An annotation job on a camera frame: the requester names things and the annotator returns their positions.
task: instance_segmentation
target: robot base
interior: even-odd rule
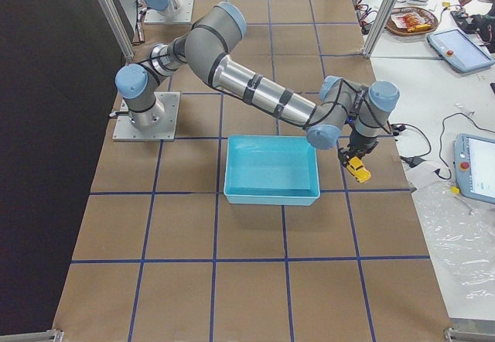
[[[193,6],[194,0],[182,0],[182,7],[179,9],[179,12],[173,16],[173,19],[170,17],[165,17],[164,15],[160,15],[157,11],[150,9],[146,12],[145,23],[150,25],[175,25],[182,23],[191,23],[191,18],[193,17]]]
[[[113,139],[116,142],[173,141],[176,137],[177,113],[179,112],[179,92],[155,92],[156,98],[165,106],[165,117],[155,126],[140,130],[132,125],[127,115],[117,118]],[[127,111],[122,101],[120,111]]]

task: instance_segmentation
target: plastic sheet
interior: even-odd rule
[[[450,187],[433,183],[413,193],[449,316],[495,320],[495,205]]]

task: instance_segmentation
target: blue-framed tablet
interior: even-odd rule
[[[495,203],[495,139],[458,135],[454,143],[454,160],[461,194]]]
[[[447,63],[460,73],[470,73],[489,68],[495,60],[483,52],[460,29],[432,32],[428,43]]]

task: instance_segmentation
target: blue container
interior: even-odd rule
[[[316,150],[306,137],[232,135],[224,194],[233,204],[311,205],[319,198]]]

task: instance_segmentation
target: yellow item in basket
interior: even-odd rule
[[[432,27],[432,25],[430,25],[429,23],[422,23],[421,25],[416,25],[416,26],[410,27],[408,29],[408,32],[426,31],[426,30],[430,30],[430,27]]]

